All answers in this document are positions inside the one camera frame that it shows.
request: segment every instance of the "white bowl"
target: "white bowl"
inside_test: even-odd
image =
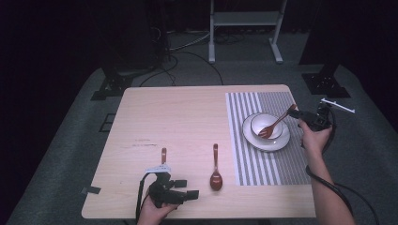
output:
[[[269,113],[257,114],[251,122],[253,135],[259,137],[258,133],[260,133],[260,131],[263,128],[271,126],[277,120],[278,120],[278,117],[273,114],[269,114]],[[275,126],[275,128],[272,131],[271,136],[268,139],[269,140],[277,139],[279,136],[281,136],[282,132],[283,132],[283,126],[282,126],[282,123],[280,122]]]

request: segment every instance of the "wooden spoon handle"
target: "wooden spoon handle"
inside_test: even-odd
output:
[[[292,104],[292,105],[289,107],[289,109],[287,109],[287,111],[284,112],[284,114],[282,114],[282,115],[279,117],[279,119],[278,119],[277,121],[275,121],[275,123],[273,123],[273,124],[271,125],[271,127],[275,127],[279,122],[281,122],[281,120],[283,120],[283,119],[287,116],[287,114],[289,113],[290,110],[294,110],[294,109],[296,109],[296,104]]]
[[[162,148],[161,149],[161,164],[164,164],[166,162],[166,153],[167,153],[167,149]]]
[[[214,152],[214,166],[215,169],[218,169],[218,161],[219,161],[219,145],[218,144],[214,144],[213,145],[213,152]]]

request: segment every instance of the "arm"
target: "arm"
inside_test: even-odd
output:
[[[157,208],[150,196],[147,196],[144,200],[137,225],[159,225],[170,212],[177,208],[178,204],[165,203],[161,208]]]
[[[305,147],[305,156],[311,171],[333,184],[328,168],[322,158],[322,150],[328,141],[331,128],[313,132],[305,122],[299,120],[304,134],[302,143]],[[355,224],[343,200],[329,188],[316,180],[311,180],[314,195],[316,217],[320,224]]]

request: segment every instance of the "wooden tabletop surface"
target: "wooden tabletop surface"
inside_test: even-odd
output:
[[[168,218],[313,218],[310,185],[238,186],[234,172],[225,93],[289,92],[285,85],[184,86],[129,88],[122,97],[103,149],[84,218],[135,218],[139,183],[145,169],[166,164],[171,179],[188,180],[199,199],[186,201]],[[214,191],[213,144],[219,146],[223,186]],[[145,188],[156,179],[150,174]]]

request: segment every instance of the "hand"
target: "hand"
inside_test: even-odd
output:
[[[157,208],[148,195],[143,203],[137,225],[158,225],[170,212],[177,209],[178,206],[179,204],[164,203],[161,208]]]
[[[313,132],[307,123],[298,120],[299,126],[301,127],[304,134],[302,135],[302,144],[306,149],[307,159],[322,157],[322,151],[329,139],[331,133],[331,127],[323,129],[321,131]]]

